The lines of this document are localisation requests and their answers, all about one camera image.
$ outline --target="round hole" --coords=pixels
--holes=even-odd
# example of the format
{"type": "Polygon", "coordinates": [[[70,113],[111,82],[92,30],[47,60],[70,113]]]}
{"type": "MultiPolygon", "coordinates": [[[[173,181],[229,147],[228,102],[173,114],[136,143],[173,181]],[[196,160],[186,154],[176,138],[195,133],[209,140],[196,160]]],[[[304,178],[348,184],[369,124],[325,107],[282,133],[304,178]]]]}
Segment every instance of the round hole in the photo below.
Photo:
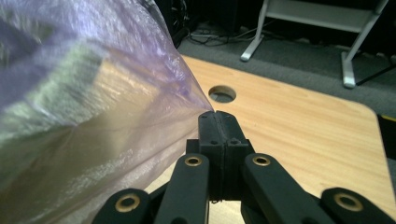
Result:
{"type": "Polygon", "coordinates": [[[140,198],[133,194],[125,194],[116,202],[116,210],[121,213],[131,212],[140,204],[140,198]]]}
{"type": "Polygon", "coordinates": [[[271,164],[271,161],[263,156],[258,156],[258,157],[253,158],[253,162],[256,165],[260,165],[260,166],[267,166],[267,165],[271,164]]]}
{"type": "Polygon", "coordinates": [[[188,222],[183,217],[177,217],[177,218],[172,220],[171,224],[188,224],[188,222]]]}
{"type": "Polygon", "coordinates": [[[184,162],[188,166],[199,166],[199,165],[201,165],[202,160],[199,157],[188,157],[186,160],[184,160],[184,162]]]}
{"type": "Polygon", "coordinates": [[[352,195],[345,193],[337,193],[334,195],[335,202],[346,210],[359,212],[363,210],[363,204],[352,195]]]}
{"type": "Polygon", "coordinates": [[[228,86],[215,86],[209,90],[212,100],[219,103],[230,103],[236,98],[236,92],[228,86]]]}

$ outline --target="black object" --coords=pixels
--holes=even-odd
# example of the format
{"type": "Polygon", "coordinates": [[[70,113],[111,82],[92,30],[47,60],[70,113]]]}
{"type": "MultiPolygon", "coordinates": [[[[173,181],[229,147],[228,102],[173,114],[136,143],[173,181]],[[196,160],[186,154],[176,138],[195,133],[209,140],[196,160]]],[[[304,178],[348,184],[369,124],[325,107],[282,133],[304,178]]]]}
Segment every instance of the black object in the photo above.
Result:
{"type": "Polygon", "coordinates": [[[377,115],[387,158],[396,160],[396,119],[377,115]]]}
{"type": "Polygon", "coordinates": [[[241,201],[246,223],[395,223],[348,189],[327,189],[320,200],[310,196],[275,158],[254,153],[236,118],[224,112],[199,117],[199,139],[187,141],[167,185],[150,195],[116,193],[93,223],[207,223],[208,202],[220,200],[241,201]]]}
{"type": "Polygon", "coordinates": [[[218,24],[233,34],[239,30],[240,24],[240,4],[239,0],[198,0],[196,4],[196,12],[218,24]]]}
{"type": "Polygon", "coordinates": [[[193,2],[192,0],[155,0],[176,48],[198,23],[199,16],[194,14],[193,2]]]}

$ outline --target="translucent plastic bag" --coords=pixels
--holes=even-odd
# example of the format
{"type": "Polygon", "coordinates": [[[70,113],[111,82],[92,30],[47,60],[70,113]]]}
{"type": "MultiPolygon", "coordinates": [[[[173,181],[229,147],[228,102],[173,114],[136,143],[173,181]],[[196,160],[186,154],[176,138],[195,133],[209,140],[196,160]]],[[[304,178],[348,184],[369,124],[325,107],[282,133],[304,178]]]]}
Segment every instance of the translucent plastic bag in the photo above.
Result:
{"type": "Polygon", "coordinates": [[[0,0],[0,223],[90,222],[211,106],[143,0],[0,0]]]}

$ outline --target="chair leg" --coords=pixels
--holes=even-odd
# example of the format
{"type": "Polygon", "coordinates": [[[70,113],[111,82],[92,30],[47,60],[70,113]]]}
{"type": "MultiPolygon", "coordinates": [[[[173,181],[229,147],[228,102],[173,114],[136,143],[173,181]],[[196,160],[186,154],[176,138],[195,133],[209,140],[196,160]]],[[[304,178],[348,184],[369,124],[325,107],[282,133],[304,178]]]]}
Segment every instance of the chair leg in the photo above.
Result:
{"type": "Polygon", "coordinates": [[[255,35],[253,41],[251,41],[250,45],[247,47],[247,49],[241,56],[241,61],[243,61],[243,62],[247,62],[250,59],[250,57],[253,55],[256,48],[262,42],[262,39],[263,39],[262,26],[264,25],[265,15],[267,13],[269,1],[270,0],[264,0],[264,3],[262,3],[262,9],[260,10],[260,16],[259,16],[259,21],[258,21],[258,25],[257,25],[256,35],[255,35]]]}
{"type": "Polygon", "coordinates": [[[353,73],[352,59],[355,56],[356,52],[358,52],[359,48],[361,47],[361,44],[363,43],[366,36],[370,33],[370,30],[373,28],[378,18],[379,15],[373,14],[366,22],[363,29],[356,38],[355,42],[352,45],[352,49],[348,53],[346,52],[341,53],[341,62],[343,66],[343,81],[344,81],[344,86],[346,88],[353,89],[356,86],[355,75],[353,73]]]}

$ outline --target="purple plastic bag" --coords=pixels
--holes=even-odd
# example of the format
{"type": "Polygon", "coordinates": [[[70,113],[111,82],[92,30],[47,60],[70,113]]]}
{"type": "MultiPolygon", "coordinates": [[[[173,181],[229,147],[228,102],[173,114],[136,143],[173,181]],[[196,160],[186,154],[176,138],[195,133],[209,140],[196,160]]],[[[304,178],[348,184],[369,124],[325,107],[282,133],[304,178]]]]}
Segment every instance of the purple plastic bag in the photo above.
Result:
{"type": "Polygon", "coordinates": [[[91,222],[211,109],[153,1],[0,0],[0,223],[91,222]]]}

